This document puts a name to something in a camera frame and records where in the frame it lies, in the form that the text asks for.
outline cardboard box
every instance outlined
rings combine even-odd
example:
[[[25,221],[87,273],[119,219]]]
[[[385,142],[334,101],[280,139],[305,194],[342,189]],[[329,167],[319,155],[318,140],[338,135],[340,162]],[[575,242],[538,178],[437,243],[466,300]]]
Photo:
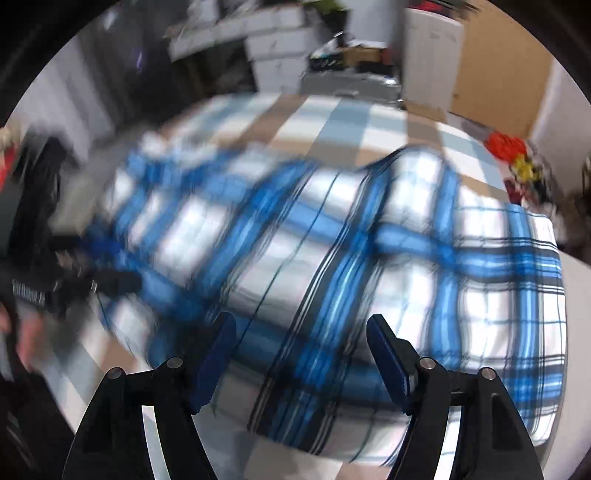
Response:
[[[380,48],[367,47],[346,47],[341,48],[345,57],[345,65],[348,67],[357,67],[360,61],[375,61],[381,63],[382,50]]]

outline red object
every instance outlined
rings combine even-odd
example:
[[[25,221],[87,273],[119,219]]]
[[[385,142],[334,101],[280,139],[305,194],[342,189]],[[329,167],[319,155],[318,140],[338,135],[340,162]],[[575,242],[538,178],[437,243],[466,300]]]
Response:
[[[491,133],[484,142],[484,146],[496,158],[508,164],[513,163],[518,155],[526,155],[527,153],[525,142],[522,139],[510,137],[500,132]]]
[[[4,151],[4,166],[0,167],[0,190],[2,190],[2,187],[4,187],[4,182],[6,180],[6,177],[10,173],[10,169],[12,168],[12,164],[14,162],[14,157],[16,156],[16,152],[17,152],[17,149],[14,145],[11,147],[8,147]]]
[[[434,2],[430,2],[429,0],[423,0],[420,4],[411,8],[415,8],[416,10],[423,10],[425,12],[441,12],[444,9],[444,6],[436,4]]]
[[[517,190],[517,186],[513,179],[505,179],[503,180],[505,184],[505,190],[509,195],[509,202],[514,203],[515,205],[521,205],[521,199],[523,198],[523,194]]]

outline hand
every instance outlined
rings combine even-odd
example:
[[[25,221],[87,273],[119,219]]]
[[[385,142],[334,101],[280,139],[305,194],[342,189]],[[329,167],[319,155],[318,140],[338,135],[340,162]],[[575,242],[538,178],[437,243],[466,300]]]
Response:
[[[4,333],[11,332],[11,323],[4,306],[0,304],[0,330]],[[32,313],[21,319],[18,332],[17,354],[23,366],[31,368],[31,360],[38,344],[43,336],[43,318],[39,313]]]

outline blue plaid fabric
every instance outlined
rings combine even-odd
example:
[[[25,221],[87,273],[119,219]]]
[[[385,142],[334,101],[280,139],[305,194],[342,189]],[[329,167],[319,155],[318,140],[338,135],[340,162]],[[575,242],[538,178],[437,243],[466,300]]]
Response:
[[[446,368],[495,368],[534,444],[550,435],[566,351],[552,225],[476,195],[435,151],[406,147],[358,171],[262,148],[135,153],[87,234],[103,245],[97,261],[144,278],[105,322],[151,365],[187,352],[220,310],[235,315],[213,406],[252,432],[392,465],[408,418],[365,339],[382,313]],[[457,427],[454,413],[444,455]]]

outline room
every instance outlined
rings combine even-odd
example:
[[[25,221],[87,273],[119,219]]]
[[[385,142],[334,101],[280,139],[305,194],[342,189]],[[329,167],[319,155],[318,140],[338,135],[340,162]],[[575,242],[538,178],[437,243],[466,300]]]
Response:
[[[40,346],[19,355],[68,428],[108,372],[189,355],[227,311],[233,357],[193,419],[215,475],[388,478],[409,417],[368,346],[380,313],[422,360],[496,370],[540,475],[584,478],[589,374],[571,359],[588,333],[591,104],[554,55],[487,0],[112,4],[14,88],[0,130],[2,181],[59,143],[77,170],[52,232],[90,257],[110,242],[96,265],[142,276],[117,301],[91,283],[62,322],[20,314]],[[172,478],[142,412],[154,476]],[[452,471],[459,419],[452,406],[435,478]]]

